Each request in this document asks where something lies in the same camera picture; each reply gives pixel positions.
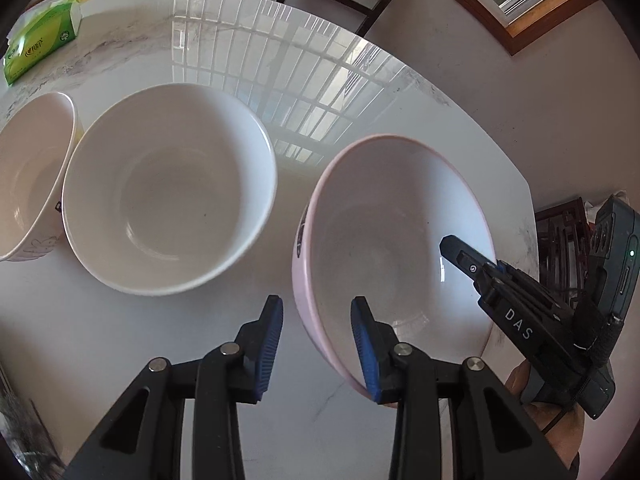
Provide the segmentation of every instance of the screw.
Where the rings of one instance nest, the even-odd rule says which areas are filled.
[[[220,351],[222,352],[222,355],[237,354],[240,351],[240,345],[238,343],[234,343],[233,341],[224,343],[220,347]]]
[[[414,351],[414,347],[412,347],[409,343],[398,343],[394,346],[394,352],[396,355],[411,355],[411,352]]]
[[[466,360],[466,367],[474,372],[479,372],[484,368],[484,361],[479,357],[470,357]]]
[[[156,357],[149,361],[149,370],[152,372],[161,372],[166,368],[167,362],[164,357]]]

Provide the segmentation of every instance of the hand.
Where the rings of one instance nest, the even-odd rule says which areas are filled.
[[[504,386],[516,397],[524,390],[529,381],[531,364],[523,361],[513,369]],[[560,407],[545,402],[532,402],[524,406],[524,410],[542,430],[560,412]],[[556,451],[562,463],[569,469],[574,460],[584,432],[584,410],[577,404],[558,423],[546,433],[546,439]]]

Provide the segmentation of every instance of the white bowl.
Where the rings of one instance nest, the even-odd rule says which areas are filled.
[[[98,280],[160,296],[238,260],[275,191],[273,148],[249,108],[206,86],[167,84],[120,101],[87,130],[69,163],[63,218]]]
[[[62,181],[84,130],[68,95],[24,105],[0,133],[0,261],[34,260],[64,232]]]
[[[472,280],[440,256],[456,235],[495,261],[478,201],[441,155],[384,135],[346,147],[324,170],[292,260],[296,306],[335,370],[366,395],[350,306],[365,296],[378,321],[432,358],[480,355],[492,322]]]

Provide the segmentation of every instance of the black electronic device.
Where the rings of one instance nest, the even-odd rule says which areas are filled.
[[[638,278],[640,216],[610,197],[596,216],[586,290],[575,311],[519,269],[489,261],[455,236],[444,258],[474,280],[480,307],[532,365],[522,402],[578,402],[591,417],[615,393],[609,355],[620,335]]]
[[[244,480],[237,402],[269,386],[282,330],[282,300],[202,359],[152,359],[98,423],[63,480],[178,480],[185,399],[195,399],[193,480]]]
[[[351,327],[369,395],[398,403],[389,480],[442,477],[439,399],[449,399],[454,480],[566,480],[566,469],[523,407],[482,359],[431,359],[351,302]]]

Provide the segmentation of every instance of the table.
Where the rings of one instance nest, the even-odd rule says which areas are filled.
[[[538,276],[529,187],[500,148],[433,84],[336,25],[269,0],[87,0],[78,38],[0,90],[0,127],[34,96],[67,92],[89,127],[152,85],[196,82],[236,95],[264,122],[278,161],[270,220],[251,251],[196,290],[141,298],[93,279],[65,240],[0,266],[0,356],[36,403],[65,461],[149,359],[202,357],[254,319],[269,293],[285,322],[263,402],[239,407],[247,478],[386,478],[394,410],[351,390],[295,309],[290,254],[328,162],[364,135],[415,137],[462,174],[498,258]],[[521,359],[499,331],[482,355],[503,380]],[[190,426],[187,409],[185,424]],[[188,457],[190,443],[183,449]],[[182,461],[188,478],[189,460]]]

